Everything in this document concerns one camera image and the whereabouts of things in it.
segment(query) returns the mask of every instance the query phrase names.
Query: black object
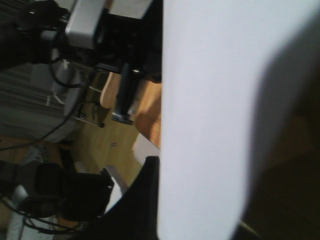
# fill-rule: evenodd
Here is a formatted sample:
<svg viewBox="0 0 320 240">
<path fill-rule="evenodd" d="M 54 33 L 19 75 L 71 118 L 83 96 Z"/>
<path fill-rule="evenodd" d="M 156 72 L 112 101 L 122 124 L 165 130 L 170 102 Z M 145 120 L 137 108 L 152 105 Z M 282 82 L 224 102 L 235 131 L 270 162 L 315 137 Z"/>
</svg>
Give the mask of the black object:
<svg viewBox="0 0 320 240">
<path fill-rule="evenodd" d="M 163 0 L 153 0 L 142 19 L 109 14 L 105 9 L 96 30 L 95 49 L 68 44 L 69 16 L 53 0 L 36 1 L 24 7 L 15 21 L 0 25 L 0 71 L 27 62 L 51 64 L 67 59 L 93 70 L 121 73 L 113 119 L 132 124 L 127 112 L 139 80 L 156 76 L 146 79 L 161 81 Z M 58 53 L 54 59 L 53 50 Z M 81 87 L 54 79 L 69 88 Z"/>
<path fill-rule="evenodd" d="M 0 193 L 18 211 L 36 218 L 60 213 L 66 220 L 88 221 L 103 216 L 114 182 L 107 172 L 66 172 L 55 163 L 25 165 L 0 161 Z"/>
<path fill-rule="evenodd" d="M 157 240 L 159 158 L 149 156 L 124 196 L 72 240 Z"/>
</svg>

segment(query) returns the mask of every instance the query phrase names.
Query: wooden floor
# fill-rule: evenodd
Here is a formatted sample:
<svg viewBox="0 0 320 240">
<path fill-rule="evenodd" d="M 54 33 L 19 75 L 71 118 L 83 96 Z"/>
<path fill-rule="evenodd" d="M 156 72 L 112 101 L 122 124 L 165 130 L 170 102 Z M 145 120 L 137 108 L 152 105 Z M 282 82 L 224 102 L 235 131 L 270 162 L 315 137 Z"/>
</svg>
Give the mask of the wooden floor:
<svg viewBox="0 0 320 240">
<path fill-rule="evenodd" d="M 99 94 L 95 94 L 92 98 L 99 99 Z M 88 119 L 91 119 L 92 108 L 88 104 L 84 109 Z M 73 160 L 83 162 L 90 173 L 98 173 L 105 165 L 115 166 L 130 185 L 142 167 L 132 151 L 138 131 L 135 126 L 111 120 L 111 115 L 112 110 L 100 107 L 98 116 L 103 120 L 104 128 L 87 123 L 79 125 L 77 140 L 71 150 Z"/>
</svg>

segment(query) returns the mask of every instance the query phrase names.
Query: black cable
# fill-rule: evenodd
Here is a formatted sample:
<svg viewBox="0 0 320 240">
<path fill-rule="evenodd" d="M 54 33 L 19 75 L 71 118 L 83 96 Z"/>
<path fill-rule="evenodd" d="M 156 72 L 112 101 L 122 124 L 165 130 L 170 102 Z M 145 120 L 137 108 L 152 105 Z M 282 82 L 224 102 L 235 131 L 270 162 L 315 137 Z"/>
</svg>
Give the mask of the black cable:
<svg viewBox="0 0 320 240">
<path fill-rule="evenodd" d="M 62 127 L 67 121 L 68 119 L 73 115 L 74 111 L 76 110 L 77 104 L 75 104 L 75 106 L 73 106 L 72 110 L 70 111 L 70 113 L 64 118 L 64 120 L 55 128 L 53 128 L 51 131 L 49 131 L 47 134 L 45 134 L 44 136 L 33 140 L 31 142 L 28 143 L 24 143 L 24 144 L 20 144 L 20 145 L 16 145 L 16 146 L 8 146 L 8 147 L 4 147 L 4 148 L 0 148 L 0 152 L 1 151 L 6 151 L 6 150 L 11 150 L 11 149 L 19 149 L 19 148 L 23 148 L 23 147 L 27 147 L 33 144 L 36 144 L 40 141 L 42 141 L 43 139 L 45 139 L 46 137 L 48 137 L 50 134 L 52 134 L 54 131 L 56 131 L 57 129 L 59 129 L 60 127 Z"/>
<path fill-rule="evenodd" d="M 64 234 L 74 234 L 74 233 L 78 232 L 77 230 L 74 230 L 74 231 L 70 231 L 70 230 L 51 230 L 51 229 L 45 229 L 45 228 L 42 228 L 42 227 L 38 227 L 31 221 L 30 218 L 27 218 L 27 217 L 25 217 L 23 219 L 23 224 L 25 226 L 27 226 L 28 228 L 30 228 L 30 229 L 35 229 L 35 230 L 39 231 L 40 233 L 47 234 L 47 235 L 64 235 Z"/>
<path fill-rule="evenodd" d="M 10 209 L 11 211 L 15 212 L 16 214 L 19 214 L 23 217 L 25 217 L 23 219 L 23 223 L 25 223 L 25 225 L 31 229 L 36 229 L 38 230 L 39 232 L 41 233 L 44 233 L 44 234 L 48 234 L 48 235 L 59 235 L 59 234 L 73 234 L 73 233 L 78 233 L 79 231 L 76 229 L 79 227 L 79 225 L 77 224 L 76 226 L 74 227 L 68 227 L 68 226 L 64 226 L 64 225 L 61 225 L 61 224 L 58 224 L 58 223 L 54 223 L 54 222 L 50 222 L 50 221 L 46 221 L 46 220 L 43 220 L 41 218 L 38 218 L 38 217 L 33 217 L 27 213 L 24 213 L 24 212 L 21 212 L 17 209 L 14 209 L 12 206 L 10 206 L 9 203 L 7 203 L 3 197 L 0 195 L 0 200 L 1 202 L 8 208 Z M 26 223 L 26 219 L 28 219 L 31 224 L 28 224 Z M 42 222 L 44 224 L 48 224 L 48 225 L 51 225 L 51 226 L 55 226 L 55 227 L 59 227 L 59 228 L 63 228 L 63 229 L 66 229 L 66 230 L 50 230 L 50 229 L 45 229 L 45 228 L 42 228 L 42 227 L 37 227 L 32 221 L 31 219 L 35 219 L 39 222 Z"/>
<path fill-rule="evenodd" d="M 60 86 L 62 87 L 65 87 L 65 88 L 68 88 L 68 89 L 77 89 L 77 88 L 81 88 L 83 86 L 85 86 L 84 84 L 82 83 L 77 83 L 77 84 L 67 84 L 67 83 L 64 83 L 62 81 L 60 81 L 57 76 L 56 76 L 56 73 L 55 73 L 55 70 L 54 70 L 54 67 L 52 64 L 49 64 L 49 70 L 50 70 L 50 74 L 51 76 L 53 77 L 53 80 L 59 84 Z"/>
<path fill-rule="evenodd" d="M 1 202 L 3 203 L 3 205 L 5 205 L 8 209 L 10 209 L 11 211 L 15 212 L 16 214 L 19 214 L 21 216 L 24 216 L 24 217 L 27 217 L 28 219 L 35 219 L 39 222 L 42 222 L 44 224 L 49 224 L 49 225 L 52 225 L 52 226 L 55 226 L 55 227 L 58 227 L 58 228 L 63 228 L 63 229 L 66 229 L 68 231 L 72 231 L 72 232 L 78 232 L 78 230 L 76 230 L 76 228 L 79 226 L 78 224 L 74 227 L 68 227 L 68 226 L 64 226 L 64 225 L 61 225 L 61 224 L 58 224 L 58 223 L 54 223 L 54 222 L 50 222 L 50 221 L 46 221 L 46 220 L 43 220 L 41 218 L 38 218 L 38 217 L 33 217 L 27 213 L 24 213 L 24 212 L 21 212 L 15 208 L 13 208 L 9 203 L 7 203 L 7 201 L 5 201 L 3 199 L 3 197 L 0 195 L 0 200 Z"/>
</svg>

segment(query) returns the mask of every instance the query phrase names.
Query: gray curtain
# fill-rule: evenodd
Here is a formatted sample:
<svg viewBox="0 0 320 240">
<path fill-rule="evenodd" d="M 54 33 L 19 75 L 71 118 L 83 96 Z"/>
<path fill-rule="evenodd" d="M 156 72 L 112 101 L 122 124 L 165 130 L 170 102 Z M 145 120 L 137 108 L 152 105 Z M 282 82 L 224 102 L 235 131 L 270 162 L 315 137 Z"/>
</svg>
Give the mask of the gray curtain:
<svg viewBox="0 0 320 240">
<path fill-rule="evenodd" d="M 28 2 L 0 0 L 0 22 L 12 18 Z M 31 81 L 32 71 L 33 65 L 25 64 L 0 72 L 1 135 L 37 139 L 64 119 L 64 106 L 50 97 L 49 88 Z M 75 127 L 76 120 L 72 118 L 46 140 L 59 142 Z"/>
</svg>

